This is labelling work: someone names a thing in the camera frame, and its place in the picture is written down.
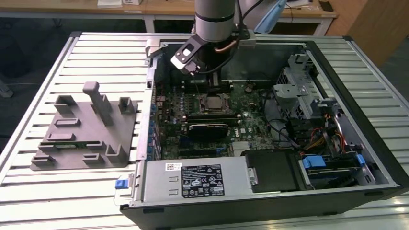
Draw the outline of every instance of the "small green circuit board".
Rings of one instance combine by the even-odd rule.
[[[260,102],[264,100],[260,96],[262,90],[246,92],[246,82],[235,83],[235,89],[226,93],[223,98],[228,100],[230,109],[242,116],[242,122],[238,126],[230,127],[227,138],[219,142],[196,143],[192,142],[188,148],[180,146],[180,138],[187,138],[183,134],[184,123],[183,115],[200,114],[199,94],[184,94],[182,92],[170,92],[166,94],[167,102],[163,104],[160,116],[160,134],[162,134],[162,157],[164,160],[180,159],[182,150],[214,150],[222,148],[222,157],[234,156],[232,142],[248,141],[251,149],[271,149],[272,136],[268,131],[264,113],[260,111]]]

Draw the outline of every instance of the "copper pipe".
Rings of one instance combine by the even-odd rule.
[[[226,51],[228,51],[238,43],[238,40],[232,41],[224,48],[215,48],[215,52],[216,53],[224,53]]]

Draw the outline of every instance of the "white table leg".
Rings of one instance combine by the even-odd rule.
[[[144,15],[147,33],[155,33],[155,15]]]
[[[327,31],[331,27],[332,20],[334,18],[323,18],[322,23],[315,30],[315,36],[326,36]]]

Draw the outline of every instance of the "sticker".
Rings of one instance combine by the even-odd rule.
[[[142,11],[125,11],[125,13],[142,13]]]
[[[224,196],[222,165],[182,167],[182,190],[184,198]]]
[[[167,163],[166,170],[167,171],[180,171],[182,163]]]

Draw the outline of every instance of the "metal panel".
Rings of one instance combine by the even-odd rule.
[[[115,201],[117,195],[127,199],[130,191],[119,190],[117,194],[114,189],[115,179],[134,172],[135,164],[118,169],[54,172],[34,172],[29,166],[55,113],[53,103],[58,95],[73,94],[75,100],[89,101],[90,97],[83,96],[79,86],[86,81],[101,81],[103,93],[110,100],[131,96],[139,103],[144,103],[143,87],[139,88],[144,84],[148,70],[139,62],[146,58],[144,44],[154,38],[187,39],[188,36],[188,34],[83,33],[79,45],[71,54],[66,55],[63,52],[54,67],[62,72],[53,70],[57,74],[51,75],[51,82],[43,85],[47,90],[45,96],[39,95],[41,102],[31,106],[27,118],[14,134],[11,147],[2,154],[3,158],[6,155],[11,156],[6,164],[7,169],[2,171],[3,174],[7,173],[0,186],[2,229],[138,229],[133,221],[121,214],[117,206],[119,203]],[[370,60],[366,56],[358,53],[340,37],[262,35],[259,39],[316,41],[395,156],[409,172],[408,107],[399,100],[398,91],[386,83],[384,76],[374,67],[367,66]],[[101,60],[110,62],[110,66],[102,67]],[[137,124],[135,134],[139,132],[140,124]],[[134,137],[134,147],[138,145],[138,139]],[[131,161],[135,159],[137,149],[131,151]],[[266,230],[287,229],[294,226],[308,230],[404,229],[409,221],[404,215],[409,213],[408,206],[408,195],[402,195],[391,200],[366,204],[340,215],[242,223],[203,229]]]

